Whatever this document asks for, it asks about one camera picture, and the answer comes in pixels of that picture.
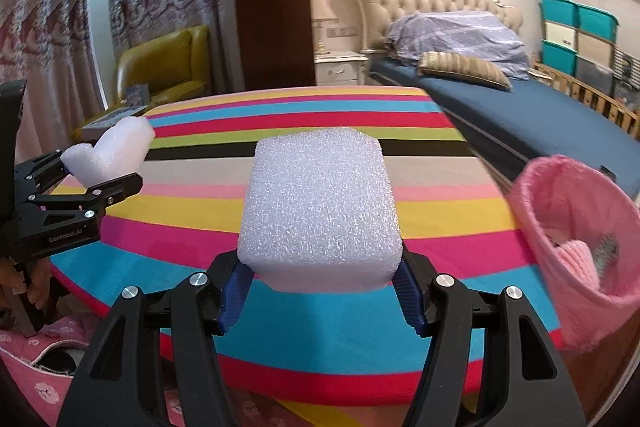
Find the person left hand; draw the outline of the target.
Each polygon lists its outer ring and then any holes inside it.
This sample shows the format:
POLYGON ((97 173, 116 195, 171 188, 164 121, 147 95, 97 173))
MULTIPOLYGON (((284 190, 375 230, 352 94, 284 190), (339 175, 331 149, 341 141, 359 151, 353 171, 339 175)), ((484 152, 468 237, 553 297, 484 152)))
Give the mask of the person left hand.
POLYGON ((37 309, 42 309, 49 299, 50 280, 51 263, 48 258, 37 260, 24 273, 17 272, 10 259, 1 259, 1 285, 18 293, 25 293, 29 302, 37 309))

